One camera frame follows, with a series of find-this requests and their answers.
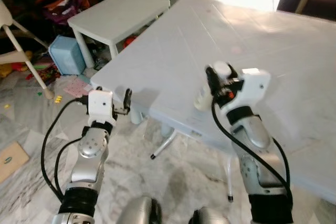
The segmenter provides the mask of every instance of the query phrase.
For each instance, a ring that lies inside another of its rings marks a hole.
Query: robotic hand
[[[251,203],[252,223],[293,223],[289,166],[281,146],[270,137],[259,116],[250,106],[264,97],[270,74],[256,68],[236,72],[223,62],[207,67],[206,74],[213,96],[212,114],[220,130],[233,141],[244,185]],[[227,132],[215,110],[232,125]],[[283,158],[275,150],[277,146]]]
[[[243,69],[236,72],[224,63],[214,68],[207,67],[208,84],[213,96],[212,114],[220,130],[233,141],[246,191],[251,203],[252,224],[293,223],[292,194],[290,191],[289,167],[281,146],[269,136],[260,117],[254,115],[250,106],[263,98],[270,75],[259,69]],[[118,114],[130,111],[131,91],[127,90],[124,108],[115,109],[112,92],[94,90],[89,96],[75,99],[88,107],[89,127],[85,127],[78,144],[78,159],[72,170],[71,181],[64,196],[47,178],[44,168],[46,139],[60,114],[46,134],[41,153],[43,176],[61,200],[58,215],[52,224],[94,224],[94,207],[97,203],[104,174],[104,162],[108,157],[108,143],[116,126]],[[218,105],[221,114],[226,115],[232,125],[227,132],[220,124],[215,110]],[[283,162],[275,151],[277,146]],[[144,196],[131,201],[121,214],[117,224],[160,224],[160,204]],[[189,224],[227,224],[218,211],[202,208],[194,212]]]

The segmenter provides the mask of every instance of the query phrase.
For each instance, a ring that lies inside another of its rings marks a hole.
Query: table surface
[[[227,150],[211,112],[193,106],[204,67],[265,69],[272,80],[254,112],[288,153],[293,182],[336,202],[335,37],[336,25],[320,19],[180,0],[91,82],[119,99],[129,87],[140,111]]]
[[[117,43],[166,11],[169,5],[169,0],[104,0],[70,18],[68,23],[102,43]]]

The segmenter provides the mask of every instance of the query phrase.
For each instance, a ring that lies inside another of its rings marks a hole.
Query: silver robot arm segment
[[[94,210],[108,157],[108,143],[117,124],[117,114],[130,111],[131,91],[127,90],[124,108],[115,110],[113,94],[92,90],[88,95],[88,127],[78,143],[78,159],[63,197],[58,215],[52,224],[94,224]]]
[[[214,96],[212,110],[215,122],[233,141],[239,158],[240,172],[251,203],[251,222],[293,223],[292,195],[289,184],[283,179],[284,162],[276,151],[276,147],[281,146],[268,134],[260,117],[254,115],[250,108],[264,97],[270,74],[259,69],[236,72],[232,66],[228,66],[231,70],[229,74],[221,73],[224,67],[207,67],[206,73]],[[220,125],[215,104],[218,104],[221,115],[229,120],[230,133]]]

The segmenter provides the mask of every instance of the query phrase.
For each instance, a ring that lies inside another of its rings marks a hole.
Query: blue container
[[[83,55],[74,38],[58,35],[49,46],[49,54],[61,74],[81,74],[84,71]]]

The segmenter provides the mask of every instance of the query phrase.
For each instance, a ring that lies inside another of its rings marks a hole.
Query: marble floor
[[[0,223],[51,223],[59,202],[46,186],[40,171],[40,149],[44,134],[61,107],[72,97],[63,91],[74,76],[61,77],[51,85],[61,103],[38,96],[40,87],[14,72],[0,82],[0,150],[17,141],[30,160],[0,184]],[[46,148],[46,168],[52,178],[60,148],[80,136],[87,116],[85,108],[73,104],[52,132]],[[150,154],[162,141],[158,122],[146,118],[133,125],[128,116],[119,117],[115,136],[109,143],[105,178],[96,206],[97,224],[115,223],[126,203],[143,194],[158,199],[164,223],[187,223],[194,209],[210,206],[220,210],[232,224],[250,223],[250,206],[238,165],[233,168],[234,198],[226,197],[225,153],[178,135],[171,146],[152,161]],[[65,188],[76,161],[70,146],[60,161],[59,179]],[[335,205],[299,187],[292,187],[295,223],[336,223]]]

